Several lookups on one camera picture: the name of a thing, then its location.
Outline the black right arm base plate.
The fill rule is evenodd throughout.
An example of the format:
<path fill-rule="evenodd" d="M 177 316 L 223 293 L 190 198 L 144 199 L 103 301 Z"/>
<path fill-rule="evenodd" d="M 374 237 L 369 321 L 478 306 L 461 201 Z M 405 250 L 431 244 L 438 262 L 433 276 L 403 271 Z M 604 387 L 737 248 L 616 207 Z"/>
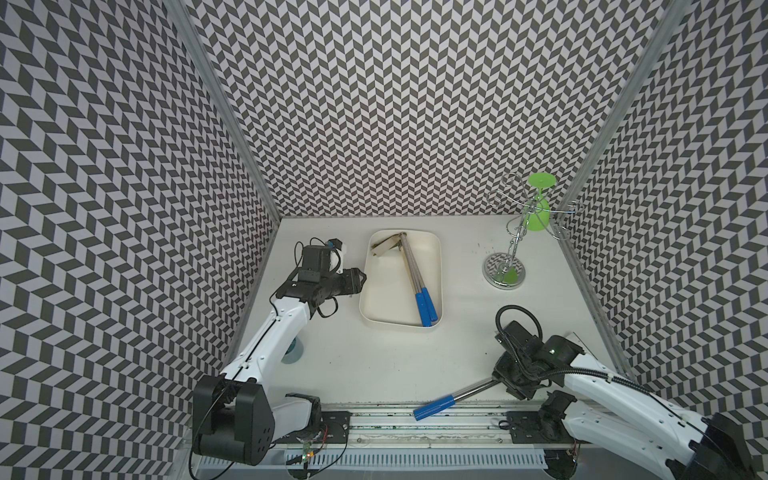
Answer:
<path fill-rule="evenodd" d="M 508 411 L 508 431 L 514 444 L 586 444 L 572 437 L 565 429 L 563 420 L 544 411 Z"/>

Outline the cream plastic storage box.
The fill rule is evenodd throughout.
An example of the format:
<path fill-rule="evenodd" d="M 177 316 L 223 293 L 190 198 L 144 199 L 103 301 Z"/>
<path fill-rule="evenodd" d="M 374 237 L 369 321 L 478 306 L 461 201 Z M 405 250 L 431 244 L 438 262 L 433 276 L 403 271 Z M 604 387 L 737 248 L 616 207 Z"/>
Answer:
<path fill-rule="evenodd" d="M 429 291 L 438 316 L 432 327 L 421 325 L 414 292 L 403 256 L 395 247 L 381 256 L 373 256 L 371 248 L 385 238 L 406 232 L 415 254 L 423 281 Z M 360 300 L 360 312 L 371 324 L 407 332 L 434 330 L 442 319 L 443 262 L 442 245 L 438 237 L 427 231 L 385 229 L 375 232 L 369 241 L 364 273 L 367 282 Z"/>

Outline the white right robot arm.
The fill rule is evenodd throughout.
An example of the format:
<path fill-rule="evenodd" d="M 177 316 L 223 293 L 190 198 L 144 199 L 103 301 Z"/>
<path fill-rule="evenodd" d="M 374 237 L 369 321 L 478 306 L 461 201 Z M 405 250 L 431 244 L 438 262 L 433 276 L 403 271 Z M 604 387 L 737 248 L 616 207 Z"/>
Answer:
<path fill-rule="evenodd" d="M 504 354 L 493 377 L 519 400 L 550 386 L 534 411 L 510 412 L 515 443 L 603 448 L 661 479 L 754 479 L 743 429 L 702 416 L 617 374 L 574 335 L 548 340 L 513 321 L 497 330 Z"/>

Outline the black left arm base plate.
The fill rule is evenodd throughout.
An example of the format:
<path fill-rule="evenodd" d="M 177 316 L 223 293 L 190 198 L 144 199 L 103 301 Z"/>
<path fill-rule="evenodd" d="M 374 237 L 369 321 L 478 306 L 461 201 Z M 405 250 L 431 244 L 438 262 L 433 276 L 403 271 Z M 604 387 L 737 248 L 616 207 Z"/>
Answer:
<path fill-rule="evenodd" d="M 317 428 L 311 427 L 308 432 L 292 432 L 277 440 L 275 444 L 300 444 L 311 443 L 319 445 L 341 445 L 347 443 L 348 428 L 351 423 L 352 412 L 344 410 L 324 411 L 321 414 L 321 421 Z"/>

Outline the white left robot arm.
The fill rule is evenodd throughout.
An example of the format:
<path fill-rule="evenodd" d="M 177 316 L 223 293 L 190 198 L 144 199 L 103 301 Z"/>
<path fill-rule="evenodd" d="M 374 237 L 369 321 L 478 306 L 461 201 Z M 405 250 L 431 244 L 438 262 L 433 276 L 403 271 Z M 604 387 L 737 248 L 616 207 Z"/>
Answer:
<path fill-rule="evenodd" d="M 323 303 L 360 293 L 366 281 L 343 265 L 345 246 L 332 238 L 303 247 L 298 264 L 270 297 L 263 325 L 229 365 L 203 376 L 193 391 L 192 451 L 246 465 L 259 464 L 283 437 L 311 441 L 323 434 L 318 397 L 268 397 L 277 366 Z"/>

